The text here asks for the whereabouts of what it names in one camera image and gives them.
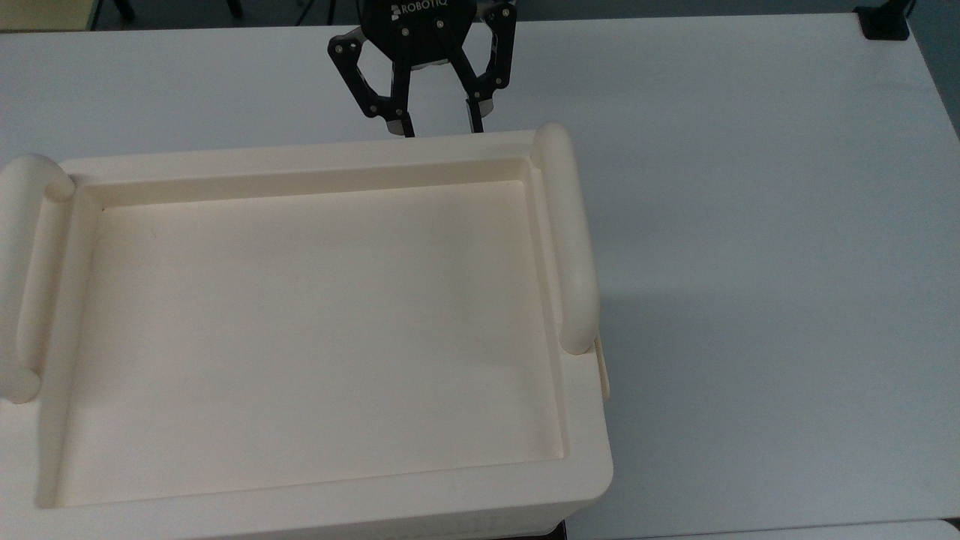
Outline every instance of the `black clamp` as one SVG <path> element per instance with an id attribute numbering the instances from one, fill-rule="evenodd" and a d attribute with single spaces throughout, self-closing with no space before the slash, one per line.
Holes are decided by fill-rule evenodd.
<path id="1" fill-rule="evenodd" d="M 479 77 L 463 50 L 477 15 L 493 33 L 490 61 Z M 390 133 L 405 136 L 414 136 L 407 110 L 411 70 L 451 63 L 467 92 L 470 128 L 481 133 L 482 118 L 493 109 L 493 92 L 510 83 L 515 29 L 516 8 L 509 2 L 488 4 L 478 10 L 472 0 L 406 4 L 371 0 L 363 10 L 360 27 L 331 39 L 327 52 L 363 113 L 369 118 L 383 117 Z M 357 66 L 368 39 L 394 63 L 389 97 L 374 92 Z"/>
<path id="2" fill-rule="evenodd" d="M 879 8 L 859 7 L 853 12 L 860 18 L 860 30 L 866 39 L 906 41 L 910 37 L 906 17 L 915 3 L 916 0 L 889 0 Z"/>

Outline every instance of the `plastic container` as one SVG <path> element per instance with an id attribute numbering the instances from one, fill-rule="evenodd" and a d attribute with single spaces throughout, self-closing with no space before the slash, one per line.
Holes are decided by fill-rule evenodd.
<path id="1" fill-rule="evenodd" d="M 560 125 L 61 167 L 0 174 L 0 537 L 489 538 L 607 489 Z"/>

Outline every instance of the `tray bottom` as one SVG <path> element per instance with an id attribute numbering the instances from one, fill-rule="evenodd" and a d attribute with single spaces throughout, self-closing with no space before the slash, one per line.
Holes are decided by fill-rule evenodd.
<path id="1" fill-rule="evenodd" d="M 100 212 L 57 506 L 563 456 L 521 181 Z"/>

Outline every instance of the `white tray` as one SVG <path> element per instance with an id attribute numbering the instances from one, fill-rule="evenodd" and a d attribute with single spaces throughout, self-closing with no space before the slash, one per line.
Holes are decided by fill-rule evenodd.
<path id="1" fill-rule="evenodd" d="M 559 125 L 61 166 L 0 178 L 0 536 L 491 537 L 605 491 Z"/>

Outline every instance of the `table surface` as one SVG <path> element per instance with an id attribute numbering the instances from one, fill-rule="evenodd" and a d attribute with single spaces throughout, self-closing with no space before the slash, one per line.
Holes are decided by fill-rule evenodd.
<path id="1" fill-rule="evenodd" d="M 706 536 L 671 536 L 670 540 L 960 540 L 960 531 L 943 521 L 918 521 L 721 532 Z"/>
<path id="2" fill-rule="evenodd" d="M 0 161 L 390 137 L 344 30 L 0 36 Z M 468 130 L 449 66 L 411 91 L 418 135 Z M 960 515 L 960 143 L 912 38 L 525 23 L 494 101 L 491 131 L 571 131 L 594 240 L 615 475 L 572 540 Z"/>

